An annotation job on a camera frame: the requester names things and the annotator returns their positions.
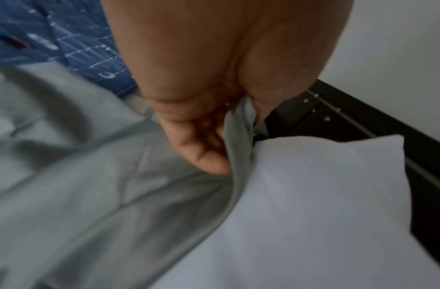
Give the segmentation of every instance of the gray wall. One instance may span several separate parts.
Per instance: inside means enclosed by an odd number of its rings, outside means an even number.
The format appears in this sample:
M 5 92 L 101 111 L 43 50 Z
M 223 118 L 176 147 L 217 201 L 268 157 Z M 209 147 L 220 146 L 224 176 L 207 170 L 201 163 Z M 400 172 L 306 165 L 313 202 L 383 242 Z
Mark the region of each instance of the gray wall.
M 440 141 L 440 0 L 356 0 L 320 79 Z

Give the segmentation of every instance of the hand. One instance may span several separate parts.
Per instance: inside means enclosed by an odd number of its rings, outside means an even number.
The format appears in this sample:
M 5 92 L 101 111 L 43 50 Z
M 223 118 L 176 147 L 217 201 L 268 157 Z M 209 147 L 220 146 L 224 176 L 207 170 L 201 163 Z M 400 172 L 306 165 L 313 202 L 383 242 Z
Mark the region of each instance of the hand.
M 353 0 L 103 0 L 117 46 L 174 149 L 230 173 L 227 110 L 252 97 L 257 121 L 318 77 Z

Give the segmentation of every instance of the gray sheet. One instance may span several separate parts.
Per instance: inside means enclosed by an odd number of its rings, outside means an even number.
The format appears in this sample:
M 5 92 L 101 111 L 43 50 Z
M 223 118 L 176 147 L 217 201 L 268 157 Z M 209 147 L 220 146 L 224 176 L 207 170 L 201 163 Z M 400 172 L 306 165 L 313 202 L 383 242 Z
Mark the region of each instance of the gray sheet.
M 241 196 L 253 120 L 248 100 L 226 116 L 233 176 L 212 176 L 63 67 L 0 67 L 0 289 L 151 284 Z

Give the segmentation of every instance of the blue plaid cloth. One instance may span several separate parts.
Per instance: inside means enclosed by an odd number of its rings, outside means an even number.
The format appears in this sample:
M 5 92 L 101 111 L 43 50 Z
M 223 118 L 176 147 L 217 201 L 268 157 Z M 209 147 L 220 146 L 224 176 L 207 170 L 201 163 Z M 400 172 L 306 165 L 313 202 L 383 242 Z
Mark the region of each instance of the blue plaid cloth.
M 136 89 L 99 0 L 0 0 L 0 64 L 48 61 L 120 98 Z

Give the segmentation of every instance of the white cloth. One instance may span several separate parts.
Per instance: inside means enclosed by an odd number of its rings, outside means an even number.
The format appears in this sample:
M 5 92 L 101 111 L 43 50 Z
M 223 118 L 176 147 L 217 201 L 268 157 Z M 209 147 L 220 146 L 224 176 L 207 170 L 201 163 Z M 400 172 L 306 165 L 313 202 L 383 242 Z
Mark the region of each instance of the white cloth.
M 152 289 L 440 288 L 410 234 L 400 136 L 259 143 L 225 222 Z

